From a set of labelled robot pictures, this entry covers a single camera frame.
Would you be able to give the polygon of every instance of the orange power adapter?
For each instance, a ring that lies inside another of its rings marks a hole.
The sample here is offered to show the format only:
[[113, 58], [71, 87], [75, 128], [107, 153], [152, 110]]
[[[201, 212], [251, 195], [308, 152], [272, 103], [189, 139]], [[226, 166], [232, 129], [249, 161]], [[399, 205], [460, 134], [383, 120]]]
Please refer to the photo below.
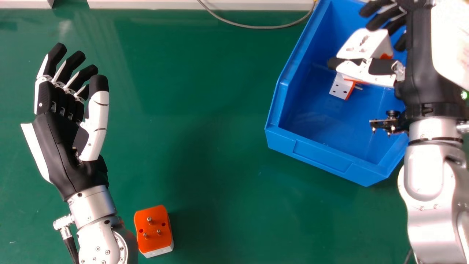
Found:
[[137, 211], [134, 223], [138, 249], [146, 258], [173, 251], [173, 234], [163, 205]]

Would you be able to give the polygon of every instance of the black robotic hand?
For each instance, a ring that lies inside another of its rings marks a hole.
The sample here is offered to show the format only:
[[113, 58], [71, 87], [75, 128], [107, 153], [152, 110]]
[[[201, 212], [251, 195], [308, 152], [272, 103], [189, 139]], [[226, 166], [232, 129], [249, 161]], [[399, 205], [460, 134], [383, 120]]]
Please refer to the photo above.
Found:
[[85, 189], [109, 185], [106, 164], [99, 155], [107, 130], [107, 78], [97, 75], [94, 65], [72, 76], [85, 60], [81, 51], [56, 72], [66, 52], [58, 43], [45, 56], [35, 85], [36, 118], [21, 124], [42, 177], [57, 187], [64, 201]]
[[433, 66], [431, 15], [434, 0], [371, 0], [361, 10], [373, 18], [368, 30], [382, 26], [394, 34], [406, 26], [396, 50], [407, 50], [405, 78], [396, 82], [395, 95], [406, 106], [403, 119], [412, 121], [428, 116], [466, 117], [461, 87], [440, 75]]

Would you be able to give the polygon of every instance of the green table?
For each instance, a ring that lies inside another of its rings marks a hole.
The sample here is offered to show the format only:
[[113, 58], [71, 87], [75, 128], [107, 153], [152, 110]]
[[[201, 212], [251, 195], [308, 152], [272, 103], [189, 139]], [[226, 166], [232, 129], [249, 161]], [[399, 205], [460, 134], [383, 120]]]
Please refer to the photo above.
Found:
[[[205, 11], [0, 10], [0, 263], [70, 263], [52, 222], [68, 213], [20, 129], [56, 43], [109, 78], [102, 151], [127, 226], [164, 204], [174, 251], [141, 263], [401, 264], [409, 248], [396, 176], [364, 188], [267, 147], [277, 78], [304, 24], [236, 28]], [[279, 24], [296, 12], [222, 12]]]

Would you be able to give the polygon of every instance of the blue plastic container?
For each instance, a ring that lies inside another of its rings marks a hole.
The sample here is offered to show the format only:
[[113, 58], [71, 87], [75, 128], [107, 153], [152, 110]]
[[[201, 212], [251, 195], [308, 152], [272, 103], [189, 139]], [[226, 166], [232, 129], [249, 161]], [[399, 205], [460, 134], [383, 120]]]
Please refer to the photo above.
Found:
[[[370, 119], [403, 111], [394, 90], [355, 89], [344, 101], [329, 94], [336, 75], [326, 62], [349, 36], [365, 27], [357, 0], [321, 0], [308, 21], [275, 88], [265, 126], [269, 148], [362, 186], [389, 177], [404, 156], [407, 135], [371, 133]], [[396, 33], [393, 43], [400, 36]], [[395, 54], [404, 62], [405, 54]]]

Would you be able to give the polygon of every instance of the robotic hand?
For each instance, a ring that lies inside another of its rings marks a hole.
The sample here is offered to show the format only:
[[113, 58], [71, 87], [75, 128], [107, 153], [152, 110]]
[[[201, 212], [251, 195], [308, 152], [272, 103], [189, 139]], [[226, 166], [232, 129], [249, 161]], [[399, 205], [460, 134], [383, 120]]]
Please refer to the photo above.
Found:
[[[53, 223], [73, 263], [136, 264], [137, 242], [117, 216], [109, 193], [107, 168], [99, 154], [109, 111], [107, 78], [77, 51], [59, 67], [67, 49], [61, 43], [45, 56], [34, 90], [31, 124], [21, 124], [42, 177], [55, 185], [71, 214]], [[77, 252], [69, 226], [77, 227]]]
[[[469, 123], [461, 92], [468, 89], [463, 80], [469, 78], [469, 3], [371, 0], [360, 15], [376, 12], [368, 30], [380, 30], [387, 21], [389, 34], [404, 24], [407, 30], [397, 44], [407, 51], [405, 74], [393, 84], [406, 110], [388, 111], [386, 120], [370, 124], [373, 130], [409, 136], [398, 188], [407, 207], [414, 257], [418, 264], [467, 264], [469, 173], [461, 147]], [[442, 43], [445, 49], [435, 49]], [[397, 74], [392, 65], [381, 64], [381, 71]]]

